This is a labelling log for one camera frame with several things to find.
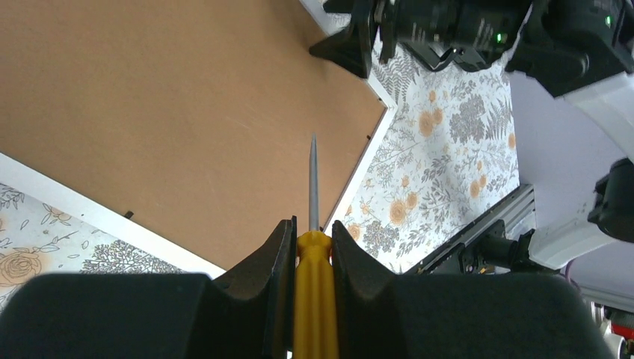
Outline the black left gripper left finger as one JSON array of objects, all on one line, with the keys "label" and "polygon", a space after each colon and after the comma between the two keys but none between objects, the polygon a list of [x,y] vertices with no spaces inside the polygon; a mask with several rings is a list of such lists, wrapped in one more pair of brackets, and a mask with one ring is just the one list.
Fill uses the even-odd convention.
[{"label": "black left gripper left finger", "polygon": [[297,221],[217,278],[46,274],[1,314],[3,358],[285,358]]}]

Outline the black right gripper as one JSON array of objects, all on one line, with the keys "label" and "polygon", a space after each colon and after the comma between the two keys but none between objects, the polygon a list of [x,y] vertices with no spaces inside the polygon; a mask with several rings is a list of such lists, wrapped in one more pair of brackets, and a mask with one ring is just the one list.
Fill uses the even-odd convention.
[{"label": "black right gripper", "polygon": [[331,61],[360,79],[372,67],[372,49],[381,42],[380,64],[403,45],[431,72],[451,63],[462,70],[487,69],[515,43],[530,1],[326,1],[326,13],[348,14],[349,24],[315,43],[309,53]]}]

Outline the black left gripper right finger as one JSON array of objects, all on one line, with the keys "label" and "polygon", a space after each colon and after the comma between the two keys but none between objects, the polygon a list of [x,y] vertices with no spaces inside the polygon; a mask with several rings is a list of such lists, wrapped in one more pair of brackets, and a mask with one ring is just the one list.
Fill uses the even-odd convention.
[{"label": "black left gripper right finger", "polygon": [[610,358],[579,292],[548,274],[395,274],[332,226],[342,358]]}]

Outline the yellow handled screwdriver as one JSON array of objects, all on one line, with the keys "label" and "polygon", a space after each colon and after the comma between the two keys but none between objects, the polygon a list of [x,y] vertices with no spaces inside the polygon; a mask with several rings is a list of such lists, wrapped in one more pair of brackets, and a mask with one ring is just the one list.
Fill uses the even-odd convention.
[{"label": "yellow handled screwdriver", "polygon": [[338,358],[336,293],[330,262],[333,240],[319,223],[318,149],[309,157],[309,230],[298,237],[293,311],[293,358]]}]

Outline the white picture frame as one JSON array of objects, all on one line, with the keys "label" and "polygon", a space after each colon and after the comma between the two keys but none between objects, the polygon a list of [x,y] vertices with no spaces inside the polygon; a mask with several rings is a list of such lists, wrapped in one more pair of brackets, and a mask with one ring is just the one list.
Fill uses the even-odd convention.
[{"label": "white picture frame", "polygon": [[3,1],[1,181],[195,271],[348,188],[386,108],[301,1]]}]

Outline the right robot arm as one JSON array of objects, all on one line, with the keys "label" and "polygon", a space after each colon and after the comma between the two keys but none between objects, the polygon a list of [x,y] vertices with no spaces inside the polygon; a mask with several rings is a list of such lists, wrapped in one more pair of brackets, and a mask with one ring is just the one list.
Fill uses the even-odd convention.
[{"label": "right robot arm", "polygon": [[580,165],[582,144],[594,156],[608,146],[587,115],[533,81],[511,86],[499,64],[432,73],[400,47],[387,65],[372,63],[370,84],[388,109],[331,218],[399,273],[499,220],[532,212],[533,190],[519,182],[513,104],[527,106],[520,139],[524,147],[545,146],[539,159]]}]

